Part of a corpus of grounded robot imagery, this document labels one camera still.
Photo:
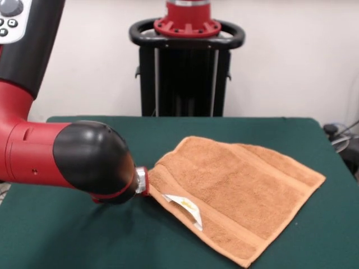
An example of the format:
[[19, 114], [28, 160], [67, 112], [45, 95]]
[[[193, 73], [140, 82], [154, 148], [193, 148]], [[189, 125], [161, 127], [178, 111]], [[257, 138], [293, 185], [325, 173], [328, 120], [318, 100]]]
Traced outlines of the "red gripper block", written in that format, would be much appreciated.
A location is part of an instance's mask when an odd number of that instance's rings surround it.
[[122, 204], [139, 195], [149, 195], [149, 173], [144, 166], [134, 168], [133, 178], [122, 190], [113, 194], [92, 194], [91, 198], [95, 203]]

